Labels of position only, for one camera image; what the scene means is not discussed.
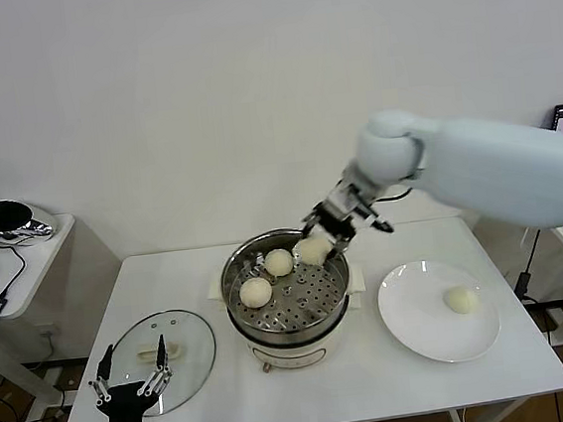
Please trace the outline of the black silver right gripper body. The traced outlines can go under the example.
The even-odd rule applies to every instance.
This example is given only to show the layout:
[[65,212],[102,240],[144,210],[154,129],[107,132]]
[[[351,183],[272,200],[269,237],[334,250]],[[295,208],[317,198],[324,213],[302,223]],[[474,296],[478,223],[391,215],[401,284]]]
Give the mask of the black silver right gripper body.
[[342,178],[319,204],[319,210],[339,224],[358,217],[368,225],[377,219],[377,212],[363,199],[360,188],[349,179]]

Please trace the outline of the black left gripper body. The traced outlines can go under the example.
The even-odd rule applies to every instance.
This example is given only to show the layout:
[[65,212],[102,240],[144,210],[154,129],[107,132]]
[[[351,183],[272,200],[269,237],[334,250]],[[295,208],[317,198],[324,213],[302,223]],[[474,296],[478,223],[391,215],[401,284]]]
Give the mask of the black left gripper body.
[[152,396],[138,394],[144,384],[134,381],[111,387],[111,399],[104,401],[99,411],[107,416],[108,422],[142,422],[144,413],[154,404]]

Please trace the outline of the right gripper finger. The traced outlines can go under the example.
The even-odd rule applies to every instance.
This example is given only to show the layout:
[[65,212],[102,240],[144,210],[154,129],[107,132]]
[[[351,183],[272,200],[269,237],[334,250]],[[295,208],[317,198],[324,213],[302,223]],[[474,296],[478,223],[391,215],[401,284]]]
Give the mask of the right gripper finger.
[[333,234],[333,217],[330,212],[324,208],[322,203],[316,204],[312,208],[311,212],[302,219],[302,221],[302,238],[309,237],[316,226],[329,235]]
[[367,208],[356,208],[344,216],[336,216],[330,212],[325,212],[323,215],[324,230],[334,240],[334,245],[331,252],[327,254],[327,259],[330,260],[340,254],[344,254],[356,237],[357,228],[355,221],[358,220],[364,227],[371,227],[383,233],[393,233],[394,227],[380,216],[374,210]]

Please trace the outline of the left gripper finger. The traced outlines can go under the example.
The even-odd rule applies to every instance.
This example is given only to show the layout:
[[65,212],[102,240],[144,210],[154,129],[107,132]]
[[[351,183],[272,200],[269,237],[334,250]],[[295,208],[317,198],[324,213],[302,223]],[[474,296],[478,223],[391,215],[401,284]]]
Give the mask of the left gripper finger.
[[147,377],[146,381],[137,390],[137,395],[141,397],[156,396],[162,394],[169,380],[173,376],[168,362],[168,352],[166,350],[166,341],[161,335],[158,340],[157,353],[155,358],[155,369]]
[[88,385],[94,392],[96,396],[96,405],[102,405],[105,402],[109,402],[112,396],[109,394],[108,380],[110,377],[110,371],[112,369],[112,356],[113,356],[113,345],[109,345],[101,361],[98,363],[96,377],[91,380]]

